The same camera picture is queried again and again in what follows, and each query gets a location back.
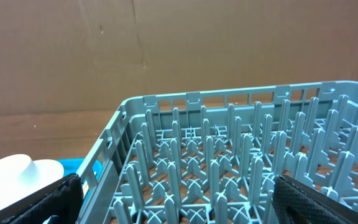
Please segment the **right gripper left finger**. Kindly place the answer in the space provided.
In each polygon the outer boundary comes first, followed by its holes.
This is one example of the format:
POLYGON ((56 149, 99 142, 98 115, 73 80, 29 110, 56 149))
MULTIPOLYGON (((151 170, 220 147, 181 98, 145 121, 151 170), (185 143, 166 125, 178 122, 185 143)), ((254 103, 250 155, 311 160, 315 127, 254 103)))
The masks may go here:
POLYGON ((0 210, 0 223, 75 224, 83 201, 81 177, 71 173, 0 210))

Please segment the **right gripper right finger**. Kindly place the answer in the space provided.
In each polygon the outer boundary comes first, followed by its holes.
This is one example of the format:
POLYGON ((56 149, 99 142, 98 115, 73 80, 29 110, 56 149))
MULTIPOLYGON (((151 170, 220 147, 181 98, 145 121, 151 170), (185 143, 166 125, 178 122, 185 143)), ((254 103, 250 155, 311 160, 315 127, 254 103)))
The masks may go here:
POLYGON ((279 224, 358 223, 358 212, 287 175, 275 178, 272 205, 279 224))

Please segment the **small white cup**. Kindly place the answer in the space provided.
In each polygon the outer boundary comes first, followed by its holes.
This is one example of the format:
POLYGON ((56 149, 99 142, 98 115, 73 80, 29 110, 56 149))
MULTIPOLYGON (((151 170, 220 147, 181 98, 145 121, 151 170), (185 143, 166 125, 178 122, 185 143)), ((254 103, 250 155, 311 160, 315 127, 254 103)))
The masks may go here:
POLYGON ((14 154, 0 159, 0 184, 31 185, 39 177, 40 171, 28 155, 14 154))

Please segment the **grey dishwasher rack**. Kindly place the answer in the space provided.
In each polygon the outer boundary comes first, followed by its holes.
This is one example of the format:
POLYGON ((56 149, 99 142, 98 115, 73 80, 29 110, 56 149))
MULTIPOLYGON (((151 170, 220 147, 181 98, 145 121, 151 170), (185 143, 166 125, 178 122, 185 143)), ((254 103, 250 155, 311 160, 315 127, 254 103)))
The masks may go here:
POLYGON ((124 100, 78 169, 78 223, 275 223, 282 174, 358 212, 358 82, 124 100))

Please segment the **wooden chopstick right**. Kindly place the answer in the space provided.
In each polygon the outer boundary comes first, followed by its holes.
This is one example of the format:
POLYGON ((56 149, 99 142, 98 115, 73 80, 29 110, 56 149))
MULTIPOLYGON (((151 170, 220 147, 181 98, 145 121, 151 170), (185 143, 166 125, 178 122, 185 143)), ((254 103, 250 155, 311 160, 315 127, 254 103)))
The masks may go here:
POLYGON ((88 185, 87 181, 83 182, 82 188, 83 188, 84 195, 86 195, 88 193, 88 191, 89 191, 89 185, 88 185))

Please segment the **white saucer plate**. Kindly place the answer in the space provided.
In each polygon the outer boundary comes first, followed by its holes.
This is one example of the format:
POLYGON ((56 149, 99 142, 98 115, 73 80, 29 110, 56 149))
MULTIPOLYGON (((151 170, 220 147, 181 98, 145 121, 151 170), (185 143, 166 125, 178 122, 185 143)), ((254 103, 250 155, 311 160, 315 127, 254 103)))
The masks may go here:
POLYGON ((40 171, 40 177, 37 182, 31 185, 0 184, 0 210, 52 184, 64 175, 63 166, 56 160, 41 159, 34 162, 40 171))

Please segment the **teal serving tray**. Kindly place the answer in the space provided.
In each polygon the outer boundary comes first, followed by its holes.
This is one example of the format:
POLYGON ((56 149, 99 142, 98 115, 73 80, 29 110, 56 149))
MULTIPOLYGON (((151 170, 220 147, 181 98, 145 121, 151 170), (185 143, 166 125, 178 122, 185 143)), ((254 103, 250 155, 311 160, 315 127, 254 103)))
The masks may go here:
MULTIPOLYGON (((83 161, 84 158, 58 159, 58 162, 61 163, 61 165, 64 168, 64 175, 68 175, 76 172, 83 161)), ((92 166, 92 170, 97 179, 101 175, 102 169, 103 169, 102 163, 99 161, 95 161, 92 166)))

